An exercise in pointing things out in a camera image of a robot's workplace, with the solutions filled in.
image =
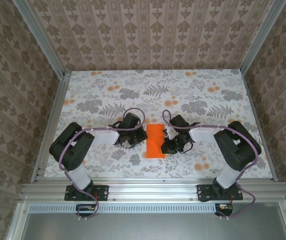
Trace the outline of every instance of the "patterned wallpaper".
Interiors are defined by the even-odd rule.
[[[28,0],[66,71],[237,69],[272,0]]]
[[[286,181],[286,5],[246,79],[276,173],[281,181]]]
[[[57,84],[18,9],[0,0],[0,239],[30,181]]]

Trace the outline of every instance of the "gray panel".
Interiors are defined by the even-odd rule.
[[[86,221],[71,213],[29,214],[22,239],[286,240],[286,228],[277,203],[256,203],[230,220],[207,213],[101,213]]]

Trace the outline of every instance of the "floral tablecloth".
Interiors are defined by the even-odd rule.
[[[227,125],[238,120],[262,147],[257,165],[244,177],[272,177],[238,69],[74,71],[55,137],[71,122],[84,127],[113,124],[131,107],[145,112],[145,124],[164,123],[164,109],[173,117],[181,114],[190,124]],[[83,164],[89,176],[97,178],[214,178],[225,164],[219,147],[206,142],[195,143],[185,154],[159,159],[146,155],[145,141],[132,149],[101,145],[90,148]],[[52,156],[45,176],[64,176]]]

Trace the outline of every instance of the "beige damask wallpaper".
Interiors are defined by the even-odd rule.
[[[66,71],[239,68],[272,0],[28,0]]]
[[[0,239],[30,181],[57,84],[18,9],[0,0]]]
[[[246,79],[276,172],[286,181],[286,5]]]

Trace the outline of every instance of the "orange block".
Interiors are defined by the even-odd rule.
[[[164,143],[164,124],[148,124],[146,126],[146,157],[148,159],[164,159],[166,155],[161,153]]]

